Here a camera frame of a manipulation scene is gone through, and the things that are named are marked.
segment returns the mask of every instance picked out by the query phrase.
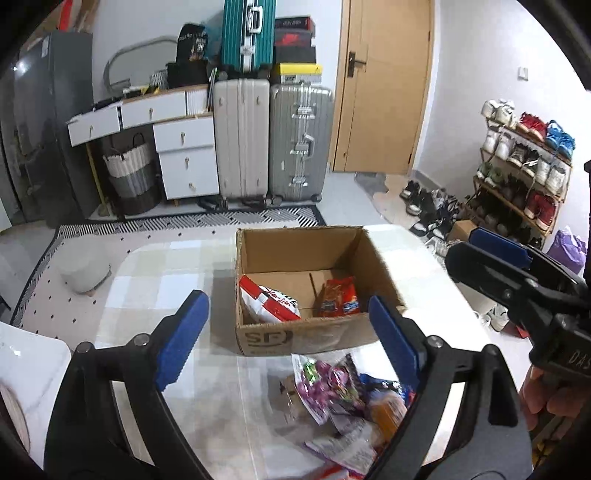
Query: white table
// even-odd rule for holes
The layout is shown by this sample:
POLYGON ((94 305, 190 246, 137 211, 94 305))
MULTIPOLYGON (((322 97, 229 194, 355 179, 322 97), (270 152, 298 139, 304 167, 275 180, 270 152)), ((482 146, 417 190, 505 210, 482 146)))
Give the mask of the white table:
MULTIPOLYGON (((367 227, 386 262, 405 316, 426 335, 452 347, 481 350, 489 338, 470 306, 414 235, 399 226, 367 227)), ((214 478, 264 479, 302 476, 322 462, 301 443, 313 426, 287 427, 278 382, 291 372, 285 357, 244 357, 234 334, 235 244, 215 241, 152 244, 133 252, 113 280, 95 345, 122 345, 151 332, 174 313, 193 289, 210 296, 212 309, 177 383, 164 397, 187 441, 214 478)), ((352 350, 358 368, 395 378, 379 342, 352 350)), ((343 352, 323 354, 340 358, 343 352)), ((150 461, 131 414, 125 389, 115 385, 122 421, 134 453, 150 461)), ((443 453, 462 396, 455 385, 428 459, 443 453)))

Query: refrigerator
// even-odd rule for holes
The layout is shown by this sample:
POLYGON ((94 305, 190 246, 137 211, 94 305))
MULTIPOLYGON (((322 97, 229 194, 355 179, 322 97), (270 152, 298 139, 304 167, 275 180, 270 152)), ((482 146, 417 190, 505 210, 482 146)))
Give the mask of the refrigerator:
POLYGON ((87 219, 99 196, 84 145, 72 147, 66 122, 92 109, 92 35, 54 31, 14 66, 18 145, 47 225, 87 219))

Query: human hand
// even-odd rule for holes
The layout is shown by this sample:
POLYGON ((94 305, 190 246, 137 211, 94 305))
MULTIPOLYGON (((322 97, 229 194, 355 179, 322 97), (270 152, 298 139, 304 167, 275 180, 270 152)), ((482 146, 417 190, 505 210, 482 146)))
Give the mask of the human hand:
POLYGON ((542 382, 543 375, 542 369, 533 365, 530 367, 519 391, 521 411, 530 431, 538 424, 538 413, 544 407, 553 415, 570 419, 570 421, 564 421, 554 435, 561 439, 570 428, 572 420, 579 415, 581 408, 591 397, 591 387, 572 386, 557 390, 542 382))

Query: red sneaker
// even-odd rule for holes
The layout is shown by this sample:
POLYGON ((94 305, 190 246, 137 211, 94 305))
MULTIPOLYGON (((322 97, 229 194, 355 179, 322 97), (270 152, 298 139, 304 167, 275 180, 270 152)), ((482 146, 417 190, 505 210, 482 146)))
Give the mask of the red sneaker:
POLYGON ((530 196, 527 197, 527 206, 523 210, 525 216, 533 220, 538 215, 540 210, 540 203, 544 196, 537 190, 532 190, 530 196))
POLYGON ((556 216, 556 202, 548 195, 544 195, 539 201, 540 212, 536 224, 545 232, 552 225, 556 216))
POLYGON ((531 127, 533 127, 535 123, 535 117, 530 113, 523 112, 521 114, 521 118, 519 119, 519 123, 517 123, 517 128, 519 128, 522 132, 526 134, 530 132, 531 127))
POLYGON ((538 117, 534 117, 534 123, 530 128, 530 134, 543 142, 546 138, 546 124, 538 117))

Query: black sneaker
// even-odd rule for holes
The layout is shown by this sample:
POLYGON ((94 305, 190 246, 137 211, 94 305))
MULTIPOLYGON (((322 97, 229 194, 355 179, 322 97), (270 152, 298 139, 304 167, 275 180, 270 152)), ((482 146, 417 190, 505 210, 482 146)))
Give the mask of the black sneaker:
POLYGON ((404 189, 400 192, 400 198, 404 201, 410 200, 410 197, 413 193, 418 192, 421 189, 421 186, 418 184, 417 181, 410 180, 408 184, 404 187, 404 189))

